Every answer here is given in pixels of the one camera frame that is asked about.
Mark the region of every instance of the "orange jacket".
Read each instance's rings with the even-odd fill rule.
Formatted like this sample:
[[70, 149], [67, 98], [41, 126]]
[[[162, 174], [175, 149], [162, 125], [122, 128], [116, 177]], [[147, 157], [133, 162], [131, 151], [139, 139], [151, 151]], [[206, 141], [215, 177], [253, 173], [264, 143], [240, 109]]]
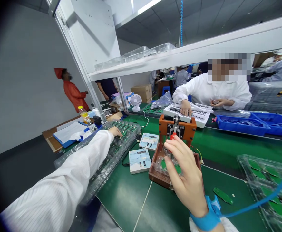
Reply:
[[86, 97], [85, 92], [80, 92], [75, 84], [70, 81], [63, 81], [63, 89], [64, 93], [74, 105], [77, 113], [79, 112], [79, 106], [83, 106], [85, 110], [89, 111], [89, 107], [84, 100], [84, 98]]

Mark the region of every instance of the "floor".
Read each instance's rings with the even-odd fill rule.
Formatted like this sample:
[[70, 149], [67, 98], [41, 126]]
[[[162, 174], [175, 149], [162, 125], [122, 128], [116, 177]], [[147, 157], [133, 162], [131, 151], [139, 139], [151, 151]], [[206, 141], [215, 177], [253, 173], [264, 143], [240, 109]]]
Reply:
[[0, 212], [43, 177], [55, 171], [57, 159], [38, 136], [0, 154]]

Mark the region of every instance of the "orange raincoat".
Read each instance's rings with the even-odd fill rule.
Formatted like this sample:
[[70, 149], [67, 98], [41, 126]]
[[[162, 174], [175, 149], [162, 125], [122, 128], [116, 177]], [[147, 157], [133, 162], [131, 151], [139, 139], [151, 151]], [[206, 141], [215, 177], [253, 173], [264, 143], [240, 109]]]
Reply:
[[[56, 76], [58, 79], [62, 79], [63, 68], [54, 68]], [[78, 88], [70, 81], [63, 81], [64, 93], [67, 95], [69, 100], [72, 102], [76, 112], [79, 112], [78, 107], [83, 106], [83, 108], [89, 111], [89, 107], [85, 102], [84, 98], [86, 97], [85, 92], [80, 92]]]

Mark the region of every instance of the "white shelf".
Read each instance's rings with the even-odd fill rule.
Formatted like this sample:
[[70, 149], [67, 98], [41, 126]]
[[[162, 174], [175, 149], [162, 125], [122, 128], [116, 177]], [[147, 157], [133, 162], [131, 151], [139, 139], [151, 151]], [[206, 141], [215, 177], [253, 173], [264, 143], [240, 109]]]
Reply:
[[88, 75], [91, 81], [96, 81], [199, 63], [207, 61], [210, 53], [261, 53], [281, 48], [282, 18], [279, 18]]

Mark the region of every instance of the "white electronic device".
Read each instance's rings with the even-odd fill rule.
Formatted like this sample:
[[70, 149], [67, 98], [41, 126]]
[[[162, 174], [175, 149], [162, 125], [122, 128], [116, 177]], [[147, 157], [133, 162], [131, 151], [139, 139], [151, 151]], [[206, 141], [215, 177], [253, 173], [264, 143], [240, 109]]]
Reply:
[[133, 94], [132, 96], [128, 97], [128, 101], [132, 106], [134, 106], [132, 108], [133, 112], [139, 112], [141, 110], [141, 108], [139, 107], [139, 105], [141, 105], [142, 103], [142, 98], [140, 95]]
[[159, 135], [143, 133], [139, 143], [140, 148], [147, 148], [148, 150], [155, 151], [158, 146]]
[[151, 158], [147, 148], [129, 151], [130, 173], [148, 171], [151, 167]]
[[[207, 106], [207, 105], [202, 105], [202, 104], [197, 104], [197, 103], [191, 103], [191, 112], [192, 118], [195, 118], [197, 127], [203, 128], [208, 121], [208, 118], [211, 113], [213, 113], [213, 107]], [[188, 116], [185, 116], [184, 114], [180, 113], [180, 104], [177, 103], [172, 103], [168, 107], [166, 107], [163, 110], [163, 113], [165, 115], [174, 117], [174, 116], [179, 116], [181, 121], [190, 123], [191, 118]]]

